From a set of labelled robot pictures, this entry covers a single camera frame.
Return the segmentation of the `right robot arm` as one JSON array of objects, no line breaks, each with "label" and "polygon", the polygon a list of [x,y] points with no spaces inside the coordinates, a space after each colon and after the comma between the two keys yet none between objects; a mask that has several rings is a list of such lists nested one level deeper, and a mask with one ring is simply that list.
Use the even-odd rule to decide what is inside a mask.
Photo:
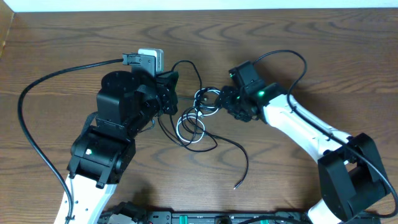
[{"label": "right robot arm", "polygon": [[279,84],[266,84],[254,64],[229,70],[232,86],[221,89],[216,105],[235,119],[260,119],[286,134],[317,163],[322,199],[310,208],[310,223],[357,223],[364,211],[391,192],[375,142],[326,124],[303,108]]}]

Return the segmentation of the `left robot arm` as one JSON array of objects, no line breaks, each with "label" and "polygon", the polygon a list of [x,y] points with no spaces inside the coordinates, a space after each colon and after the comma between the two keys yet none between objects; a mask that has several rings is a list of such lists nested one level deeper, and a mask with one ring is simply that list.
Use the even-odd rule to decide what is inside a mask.
[{"label": "left robot arm", "polygon": [[177,112],[178,72],[152,76],[143,70],[105,75],[97,111],[71,148],[56,223],[96,223],[136,153],[135,137],[160,114]]}]

